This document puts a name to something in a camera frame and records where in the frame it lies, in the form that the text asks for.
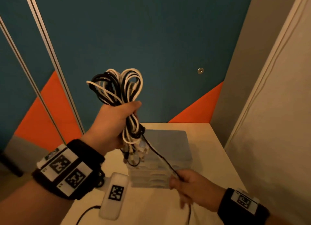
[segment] wrist strap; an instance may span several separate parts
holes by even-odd
[[[266,207],[232,188],[225,192],[217,214],[224,225],[264,225],[270,216]]]
[[[80,200],[104,183],[101,164],[105,158],[79,139],[62,144],[37,162],[34,180],[49,192],[69,200]]]

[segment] white device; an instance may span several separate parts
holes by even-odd
[[[99,211],[101,218],[116,220],[119,217],[128,182],[129,176],[127,175],[115,172],[111,175],[110,183]]]

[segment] white table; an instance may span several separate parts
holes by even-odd
[[[223,147],[218,141],[210,124],[200,123],[143,123],[146,129],[184,130],[187,132],[193,157],[192,169],[212,182],[224,187],[245,187],[231,164]],[[114,150],[106,156],[103,171],[110,177],[113,172],[128,175],[122,162],[120,151]],[[79,201],[75,201],[64,218],[62,225],[75,225],[80,215],[89,207],[100,205],[104,192],[94,189]],[[143,225],[143,224],[185,224],[188,207],[179,208],[176,191],[169,189],[131,188],[128,187],[119,218],[116,221],[101,219],[98,209],[84,215],[79,225]],[[216,213],[194,205],[190,224],[223,224]]]

